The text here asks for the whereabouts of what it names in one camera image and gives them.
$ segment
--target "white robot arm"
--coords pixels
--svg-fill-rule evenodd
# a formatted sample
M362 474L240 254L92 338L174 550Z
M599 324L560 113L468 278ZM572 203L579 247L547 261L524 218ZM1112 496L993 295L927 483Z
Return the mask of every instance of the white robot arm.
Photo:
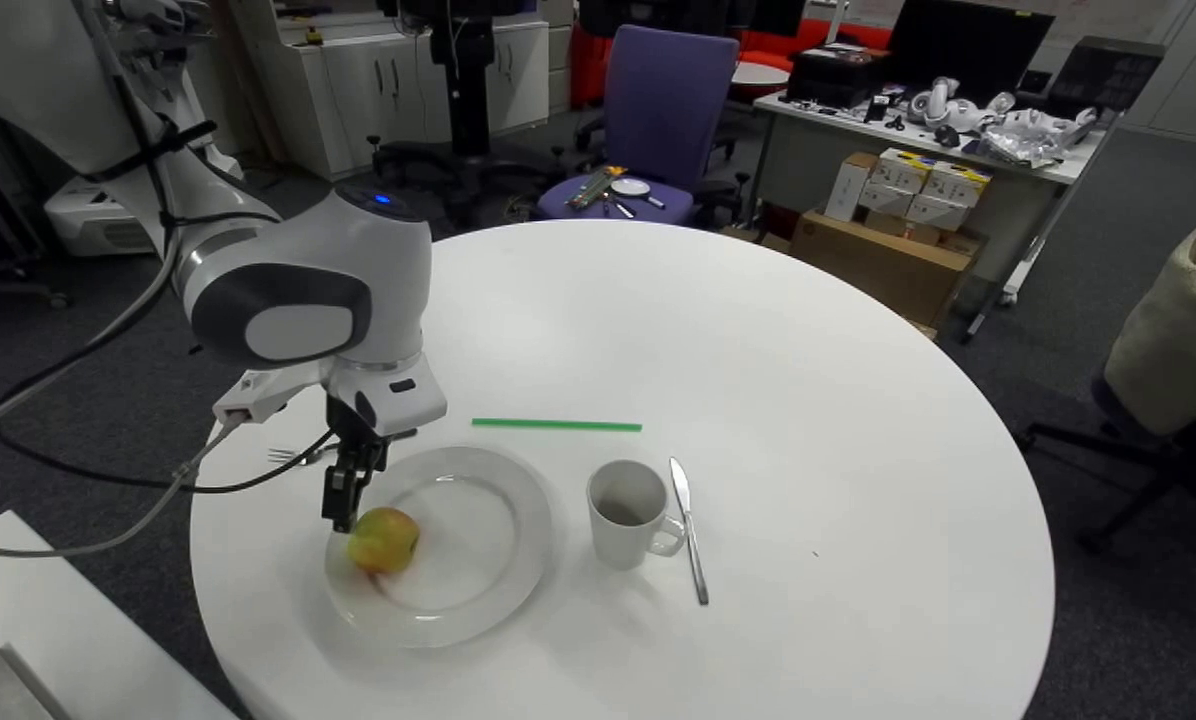
M323 384L340 434L323 516L349 530L389 440L444 414L420 336L431 237L337 190L277 218L212 170L174 129L201 20L201 0L0 0L0 121L92 175L174 261L190 331L251 369L221 419L263 419Z

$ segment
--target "gray carpet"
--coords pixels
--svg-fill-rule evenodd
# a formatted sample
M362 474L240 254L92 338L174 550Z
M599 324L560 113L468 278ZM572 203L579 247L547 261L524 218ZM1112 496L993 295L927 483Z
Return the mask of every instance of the gray carpet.
M506 143L547 156L551 143L566 139L572 123L547 123ZM740 158L727 170L750 166L757 129L750 121L744 123ZM320 190L320 184L298 175L255 175L255 184L285 213L311 203ZM1094 373L1130 295L1151 278L1175 228L1161 228L1161 243L1148 253L1115 253L1115 273L1098 254L1115 238L1094 238L1094 228L1087 237L1090 243L1050 247L1025 304L996 315L978 343L948 347L1009 424L1094 424L1083 379ZM151 261L59 261L44 263L41 274L67 287L74 304L50 313L32 298L0 298L0 386L99 329L151 274ZM20 413L12 429L82 463L164 474L201 448L212 424L207 405L232 379L237 369L190 353L179 307L164 304L128 338ZM1087 557L1070 536L1107 516L1138 474L1080 457L1076 463L1049 457L1035 463L1035 480L1050 516L1060 612L1049 670L1028 716L1196 720L1196 506L1184 496L1169 501L1115 550ZM143 503L143 493L74 483L0 450L0 510L14 506L50 545L106 536L139 516ZM74 558L74 568L190 674L240 709L190 605L182 503L122 550Z

